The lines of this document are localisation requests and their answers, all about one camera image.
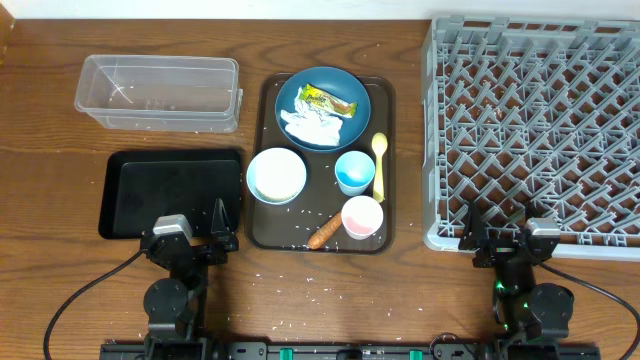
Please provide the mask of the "light blue bowl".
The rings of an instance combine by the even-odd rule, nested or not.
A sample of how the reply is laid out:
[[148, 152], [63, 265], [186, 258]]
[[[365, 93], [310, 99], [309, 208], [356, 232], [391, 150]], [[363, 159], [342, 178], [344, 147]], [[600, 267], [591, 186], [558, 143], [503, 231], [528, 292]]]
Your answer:
[[250, 193], [270, 205], [293, 201], [303, 190], [307, 169], [302, 158], [286, 148], [269, 148], [250, 162], [246, 183]]

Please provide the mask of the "pink cup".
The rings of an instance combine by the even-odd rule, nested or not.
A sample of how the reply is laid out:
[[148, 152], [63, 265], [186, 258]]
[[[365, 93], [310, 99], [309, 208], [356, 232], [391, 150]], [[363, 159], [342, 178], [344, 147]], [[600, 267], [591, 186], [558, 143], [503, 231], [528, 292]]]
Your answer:
[[364, 240], [373, 235], [384, 220], [382, 206], [372, 197], [350, 198], [341, 210], [342, 224], [346, 233], [355, 240]]

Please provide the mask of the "light blue cup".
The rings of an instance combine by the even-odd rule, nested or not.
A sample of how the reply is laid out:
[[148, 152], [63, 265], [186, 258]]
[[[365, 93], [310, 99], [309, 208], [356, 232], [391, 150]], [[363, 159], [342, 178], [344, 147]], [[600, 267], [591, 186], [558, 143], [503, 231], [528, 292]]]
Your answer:
[[361, 151], [342, 154], [335, 163], [334, 173], [343, 194], [358, 196], [365, 192], [374, 179], [376, 167], [372, 158]]

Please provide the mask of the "dark blue plate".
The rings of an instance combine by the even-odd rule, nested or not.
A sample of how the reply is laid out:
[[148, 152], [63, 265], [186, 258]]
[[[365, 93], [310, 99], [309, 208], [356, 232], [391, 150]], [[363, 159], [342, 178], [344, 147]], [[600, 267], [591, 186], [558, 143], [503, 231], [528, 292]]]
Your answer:
[[[303, 142], [285, 131], [285, 122], [280, 111], [294, 112], [294, 100], [299, 99], [301, 88], [311, 84], [349, 103], [356, 103], [356, 114], [352, 118], [339, 117], [343, 125], [339, 132], [338, 146], [318, 146]], [[313, 67], [292, 75], [279, 90], [275, 102], [276, 122], [284, 136], [297, 146], [315, 152], [335, 152], [354, 143], [366, 130], [372, 113], [369, 94], [364, 84], [354, 75], [335, 67]]]

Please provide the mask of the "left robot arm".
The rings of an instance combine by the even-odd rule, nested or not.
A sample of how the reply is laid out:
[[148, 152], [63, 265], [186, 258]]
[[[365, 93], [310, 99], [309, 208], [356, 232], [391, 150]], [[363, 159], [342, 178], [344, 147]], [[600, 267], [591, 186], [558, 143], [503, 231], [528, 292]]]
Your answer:
[[140, 249], [154, 264], [169, 271], [146, 291], [143, 307], [148, 315], [145, 359], [217, 360], [225, 346], [205, 329], [208, 268], [227, 262], [239, 243], [222, 199], [215, 202], [210, 239], [193, 245], [192, 228], [182, 214], [157, 219]]

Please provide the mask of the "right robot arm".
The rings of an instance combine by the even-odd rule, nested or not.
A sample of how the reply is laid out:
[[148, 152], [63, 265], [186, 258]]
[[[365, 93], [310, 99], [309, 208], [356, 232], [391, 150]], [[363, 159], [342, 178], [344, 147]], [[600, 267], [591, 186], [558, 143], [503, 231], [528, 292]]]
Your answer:
[[460, 250], [475, 253], [473, 266], [495, 270], [493, 312], [505, 328], [475, 350], [476, 359], [558, 359], [558, 341], [569, 335], [574, 295], [538, 283], [534, 268], [552, 257], [560, 228], [551, 218], [530, 218], [511, 240], [494, 237], [476, 204], [469, 205]]

